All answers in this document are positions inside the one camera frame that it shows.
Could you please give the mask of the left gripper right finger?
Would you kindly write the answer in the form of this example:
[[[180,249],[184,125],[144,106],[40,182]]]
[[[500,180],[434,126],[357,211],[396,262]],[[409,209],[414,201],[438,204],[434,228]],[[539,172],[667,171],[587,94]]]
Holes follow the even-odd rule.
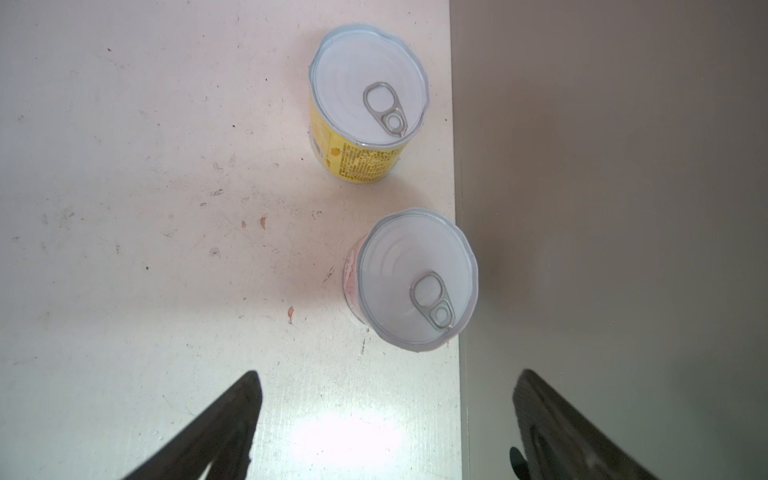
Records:
[[[509,460],[519,479],[653,479],[536,372],[517,379],[513,405],[523,448]]]

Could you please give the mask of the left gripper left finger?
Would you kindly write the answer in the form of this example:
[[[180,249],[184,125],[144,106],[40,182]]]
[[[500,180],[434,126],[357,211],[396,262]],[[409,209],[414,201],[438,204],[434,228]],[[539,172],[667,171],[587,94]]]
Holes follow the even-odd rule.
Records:
[[[246,372],[127,477],[244,479],[262,401],[257,372]]]

